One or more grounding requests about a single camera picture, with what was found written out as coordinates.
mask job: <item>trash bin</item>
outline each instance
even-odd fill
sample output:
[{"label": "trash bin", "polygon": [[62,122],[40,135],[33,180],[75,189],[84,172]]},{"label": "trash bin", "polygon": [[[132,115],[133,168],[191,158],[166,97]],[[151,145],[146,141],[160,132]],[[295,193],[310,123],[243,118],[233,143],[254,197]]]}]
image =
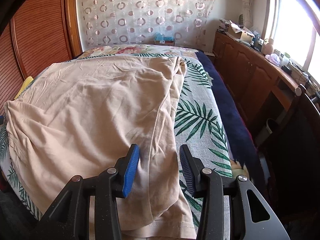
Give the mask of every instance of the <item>trash bin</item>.
[{"label": "trash bin", "polygon": [[256,145],[260,146],[269,136],[272,134],[279,124],[273,120],[272,118],[268,118],[266,121],[266,125],[262,128],[262,130],[258,133],[256,137]]}]

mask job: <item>wooden wardrobe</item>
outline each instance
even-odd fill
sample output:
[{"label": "wooden wardrobe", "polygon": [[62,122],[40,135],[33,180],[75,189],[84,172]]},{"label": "wooden wardrobe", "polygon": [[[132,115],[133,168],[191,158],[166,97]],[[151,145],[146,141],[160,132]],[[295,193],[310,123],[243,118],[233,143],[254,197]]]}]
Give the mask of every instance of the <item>wooden wardrobe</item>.
[{"label": "wooden wardrobe", "polygon": [[26,0],[0,36],[0,114],[28,76],[36,77],[52,63],[75,56],[66,7],[65,0]]}]

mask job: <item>black chair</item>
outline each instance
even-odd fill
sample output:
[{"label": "black chair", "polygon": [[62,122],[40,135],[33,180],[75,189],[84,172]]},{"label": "black chair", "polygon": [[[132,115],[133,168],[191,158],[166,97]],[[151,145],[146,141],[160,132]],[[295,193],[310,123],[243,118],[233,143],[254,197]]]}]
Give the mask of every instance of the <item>black chair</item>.
[{"label": "black chair", "polygon": [[299,85],[283,121],[259,147],[270,171],[271,206],[283,223],[319,210],[320,113]]}]

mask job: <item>beige cloth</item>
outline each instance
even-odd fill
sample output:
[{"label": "beige cloth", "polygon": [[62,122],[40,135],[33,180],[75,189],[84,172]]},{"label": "beige cloth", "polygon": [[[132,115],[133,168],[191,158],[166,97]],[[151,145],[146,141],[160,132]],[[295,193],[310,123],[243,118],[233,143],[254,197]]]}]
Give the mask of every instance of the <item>beige cloth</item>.
[{"label": "beige cloth", "polygon": [[185,74],[180,57],[56,63],[20,98],[7,101],[12,162],[40,211],[72,176],[98,175],[136,143],[132,191],[117,199],[121,229],[135,237],[196,238],[179,186],[173,132]]}]

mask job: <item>navy blue blanket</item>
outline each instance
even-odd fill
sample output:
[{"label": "navy blue blanket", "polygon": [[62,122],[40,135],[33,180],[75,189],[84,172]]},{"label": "navy blue blanket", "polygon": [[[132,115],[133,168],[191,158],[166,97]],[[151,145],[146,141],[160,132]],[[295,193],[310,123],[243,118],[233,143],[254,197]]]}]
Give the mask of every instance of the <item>navy blue blanket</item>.
[{"label": "navy blue blanket", "polygon": [[251,135],[211,60],[203,52],[197,52],[196,55],[204,70],[213,78],[211,88],[229,140],[233,159],[239,161],[241,166],[246,165],[256,188],[263,193],[265,190],[263,170]]}]

